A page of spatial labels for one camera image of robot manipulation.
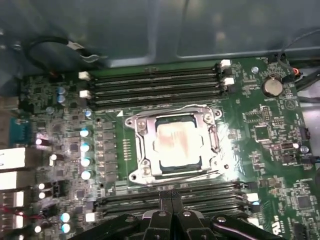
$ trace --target capacitor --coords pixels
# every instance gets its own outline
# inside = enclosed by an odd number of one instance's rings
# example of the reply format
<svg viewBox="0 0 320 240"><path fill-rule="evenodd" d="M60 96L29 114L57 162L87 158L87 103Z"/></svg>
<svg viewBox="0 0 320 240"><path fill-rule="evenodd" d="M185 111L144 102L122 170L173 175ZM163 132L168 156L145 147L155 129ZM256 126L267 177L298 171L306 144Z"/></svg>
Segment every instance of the capacitor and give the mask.
<svg viewBox="0 0 320 240"><path fill-rule="evenodd" d="M263 94L268 98L275 98L284 91L284 86L281 79L272 74L264 80L261 89Z"/></svg>
<svg viewBox="0 0 320 240"><path fill-rule="evenodd" d="M88 119L90 119L90 118L91 118L91 115L92 115L92 111L91 111L90 109L87 109L87 110L85 110L84 115L85 115Z"/></svg>
<svg viewBox="0 0 320 240"><path fill-rule="evenodd" d="M65 105L66 104L66 97L63 96L63 95L59 95L57 98L56 98L56 101L61 104L61 105Z"/></svg>
<svg viewBox="0 0 320 240"><path fill-rule="evenodd" d="M89 135L90 135L90 131L87 130L86 128L84 128L84 129L82 129L82 130L80 131L80 136L83 137L83 138L86 138L86 137L88 137Z"/></svg>
<svg viewBox="0 0 320 240"><path fill-rule="evenodd" d="M58 88L56 89L56 92L59 95L65 94L66 93L66 89L63 86L58 86Z"/></svg>
<svg viewBox="0 0 320 240"><path fill-rule="evenodd" d="M88 167L90 165L90 163L91 163L91 160L88 157L82 157L80 160L81 166L85 167L85 168Z"/></svg>
<svg viewBox="0 0 320 240"><path fill-rule="evenodd" d="M61 226L61 231L62 231L64 234L69 233L69 232L70 232L70 229L71 229L71 227L70 227L70 224L68 224L68 223L65 223L65 224L63 224L63 225Z"/></svg>
<svg viewBox="0 0 320 240"><path fill-rule="evenodd" d="M60 216L60 220L63 223L67 223L70 220L70 214L67 212L62 213L62 215Z"/></svg>
<svg viewBox="0 0 320 240"><path fill-rule="evenodd" d="M93 172L90 170L85 170L81 173L81 178L83 180L89 180L93 176Z"/></svg>
<svg viewBox="0 0 320 240"><path fill-rule="evenodd" d="M58 153L54 153L50 156L50 160L52 161L63 161L64 159L65 159L65 156Z"/></svg>
<svg viewBox="0 0 320 240"><path fill-rule="evenodd" d="M36 141L35 141L35 144L38 145L38 146L50 146L50 142L49 140L47 139L41 139L41 138L38 138Z"/></svg>
<svg viewBox="0 0 320 240"><path fill-rule="evenodd" d="M41 226L35 226L34 232L35 232L36 234L40 233L41 231L42 231L42 227L41 227Z"/></svg>
<svg viewBox="0 0 320 240"><path fill-rule="evenodd" d="M42 191L39 193L39 199L45 199L52 196L52 191Z"/></svg>
<svg viewBox="0 0 320 240"><path fill-rule="evenodd" d="M39 190L50 189L50 188L52 188L52 183L51 182L44 182L44 183L40 183L38 185L38 189Z"/></svg>
<svg viewBox="0 0 320 240"><path fill-rule="evenodd" d="M88 151L90 151L91 147L88 143L82 143L81 146L80 146L80 151L83 152L83 153L86 153Z"/></svg>
<svg viewBox="0 0 320 240"><path fill-rule="evenodd" d="M45 112L47 114L53 114L55 112L55 108L52 107L52 106L48 106L46 109L45 109Z"/></svg>

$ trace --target white connector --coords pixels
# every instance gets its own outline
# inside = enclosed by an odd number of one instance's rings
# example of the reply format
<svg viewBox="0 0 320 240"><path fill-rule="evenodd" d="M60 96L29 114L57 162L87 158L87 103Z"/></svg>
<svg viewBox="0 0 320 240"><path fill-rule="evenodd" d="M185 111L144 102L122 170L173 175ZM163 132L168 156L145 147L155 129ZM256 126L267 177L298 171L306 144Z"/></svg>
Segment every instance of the white connector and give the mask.
<svg viewBox="0 0 320 240"><path fill-rule="evenodd" d="M231 60L230 59L223 59L220 62L220 67L223 68L228 68L231 66Z"/></svg>
<svg viewBox="0 0 320 240"><path fill-rule="evenodd" d="M81 90L79 92L79 97L82 99L91 99L91 94L88 90Z"/></svg>
<svg viewBox="0 0 320 240"><path fill-rule="evenodd" d="M88 212L85 214L85 221L87 223L94 222L96 220L96 213L95 212Z"/></svg>
<svg viewBox="0 0 320 240"><path fill-rule="evenodd" d="M235 79L233 77L225 77L223 79L224 85L228 86L228 85L233 85L235 84Z"/></svg>
<svg viewBox="0 0 320 240"><path fill-rule="evenodd" d="M86 80L86 81L90 81L91 80L91 76L87 71L80 71L78 73L78 78L81 80Z"/></svg>

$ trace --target green circuit board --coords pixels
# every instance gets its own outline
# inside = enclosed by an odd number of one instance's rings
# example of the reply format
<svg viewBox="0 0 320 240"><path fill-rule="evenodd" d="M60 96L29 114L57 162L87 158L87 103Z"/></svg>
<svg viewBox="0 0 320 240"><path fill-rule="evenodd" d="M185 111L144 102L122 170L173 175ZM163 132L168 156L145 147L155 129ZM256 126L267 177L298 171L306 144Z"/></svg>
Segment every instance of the green circuit board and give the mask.
<svg viewBox="0 0 320 240"><path fill-rule="evenodd" d="M150 71L207 68L219 62L199 61L115 68L93 71L90 74L96 79L113 78ZM253 67L257 67L258 72L253 73ZM234 84L232 90L221 97L201 99L200 92L197 100L191 98L188 101L157 105L148 104L147 98L145 105L92 109L90 116L85 116L89 107L79 100L79 91L94 82L94 79L79 80L78 73L63 75L61 82L52 82L45 76L26 78L21 84L21 102L25 112L32 108L32 114L26 114L26 118L31 121L33 133L52 140L52 152L63 153L68 157L63 163L48 166L47 174L39 177L38 181L69 180L69 194L59 199L58 204L63 211L70 213L73 213L76 207L85 209L88 201L108 196L170 189L179 191L194 186L235 181L254 182L257 183L257 187L245 192L258 194L260 211L250 212L249 215L257 220L259 227L286 239L294 239L294 225L301 223L307 234L307 238L304 239L320 239L318 186L314 179L316 168L305 161L312 156L312 152L295 85L284 84L278 97L267 97L262 91L262 85L268 76L283 78L289 74L288 70L277 63L269 64L265 57L232 59L230 68ZM65 89L62 95L66 100L63 104L57 102L58 87ZM148 186L131 181L130 174L138 168L139 163L136 133L126 125L127 119L145 111L180 109L187 105L205 105L222 113L215 121L219 151L214 159L219 162L219 171L213 169L213 173L205 176L187 175L174 182ZM171 123L176 119L165 121ZM90 132L90 137L80 136L83 129ZM88 144L91 147L90 151L82 153L83 144ZM91 158L93 161L93 164L86 168L94 173L89 181L81 179L84 168L80 165L79 159L83 157ZM85 196L74 197L80 190L85 192ZM156 201L151 199L148 203L152 205ZM125 212L125 200L121 204L115 203L113 207L122 206ZM140 205L141 202L131 202L130 208L135 204ZM187 207L202 212L207 211L206 208L218 206L210 204L192 204ZM51 229L50 232L37 237L67 239L77 234L75 229L85 230L92 227L92 222L86 222L84 219L85 212L84 210L74 215L75 227L69 234L61 233L59 223L54 230ZM137 208L136 213L139 215L143 210ZM96 222L110 216L97 213Z"/></svg>

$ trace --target ram slot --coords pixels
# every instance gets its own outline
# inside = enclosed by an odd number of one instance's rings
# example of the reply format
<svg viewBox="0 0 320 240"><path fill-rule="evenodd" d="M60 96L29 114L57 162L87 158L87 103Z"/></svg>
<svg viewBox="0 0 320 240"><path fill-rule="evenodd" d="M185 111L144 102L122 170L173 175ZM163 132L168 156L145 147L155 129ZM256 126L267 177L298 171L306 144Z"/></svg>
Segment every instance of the ram slot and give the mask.
<svg viewBox="0 0 320 240"><path fill-rule="evenodd" d="M122 80L134 80L134 79L142 79L142 78L152 78L152 77L170 77L176 75L198 75L198 74L212 74L219 72L219 69L216 67L204 67L204 68L190 68L190 69L177 69L177 70L168 70L168 71L158 71L158 72L141 72L141 73L133 73L133 74L123 74L123 75L110 75L97 78L98 83L109 83L109 82L117 82Z"/></svg>
<svg viewBox="0 0 320 240"><path fill-rule="evenodd" d="M205 84L217 82L212 76L203 77L186 77L186 78L155 78L155 79L137 79L135 81L125 81L125 82L113 82L110 84L96 84L94 86L94 91L98 92L110 92L118 90L127 89L139 89L139 88L159 88L166 87L170 85L190 85L190 84Z"/></svg>

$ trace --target integrated circuit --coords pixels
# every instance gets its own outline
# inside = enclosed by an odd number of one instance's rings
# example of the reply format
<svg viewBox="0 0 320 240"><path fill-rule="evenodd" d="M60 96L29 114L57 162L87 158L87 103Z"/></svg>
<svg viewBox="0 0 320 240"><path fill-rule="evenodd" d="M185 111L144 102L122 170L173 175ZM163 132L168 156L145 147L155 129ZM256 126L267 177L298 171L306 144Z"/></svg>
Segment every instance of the integrated circuit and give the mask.
<svg viewBox="0 0 320 240"><path fill-rule="evenodd" d="M312 207L312 203L310 201L309 196L298 196L297 203L299 209L310 209Z"/></svg>
<svg viewBox="0 0 320 240"><path fill-rule="evenodd" d="M255 131L255 140L258 143L270 140L269 128L267 125L255 126L254 131Z"/></svg>

